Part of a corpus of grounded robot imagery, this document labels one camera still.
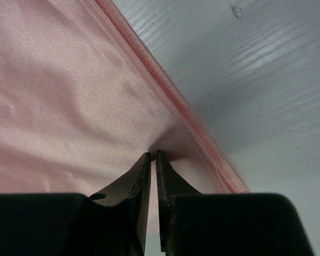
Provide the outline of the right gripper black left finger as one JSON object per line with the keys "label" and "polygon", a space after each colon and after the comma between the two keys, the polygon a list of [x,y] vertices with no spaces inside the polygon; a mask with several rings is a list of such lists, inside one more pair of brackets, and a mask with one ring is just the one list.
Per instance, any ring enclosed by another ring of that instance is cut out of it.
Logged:
{"label": "right gripper black left finger", "polygon": [[151,155],[91,196],[0,194],[0,255],[144,255]]}

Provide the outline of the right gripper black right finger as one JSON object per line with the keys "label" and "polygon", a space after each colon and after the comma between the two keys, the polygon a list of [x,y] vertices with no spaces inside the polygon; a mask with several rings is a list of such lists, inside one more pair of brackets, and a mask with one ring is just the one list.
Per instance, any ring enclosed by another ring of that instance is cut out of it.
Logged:
{"label": "right gripper black right finger", "polygon": [[166,255],[313,255],[293,204],[269,193],[202,194],[156,155],[161,250]]}

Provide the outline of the pink satin napkin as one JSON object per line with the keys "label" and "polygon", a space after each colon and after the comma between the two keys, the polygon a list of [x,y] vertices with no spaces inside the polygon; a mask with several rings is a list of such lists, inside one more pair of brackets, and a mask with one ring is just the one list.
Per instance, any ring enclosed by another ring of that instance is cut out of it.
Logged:
{"label": "pink satin napkin", "polygon": [[0,1],[0,193],[91,195],[145,152],[247,188],[112,1]]}

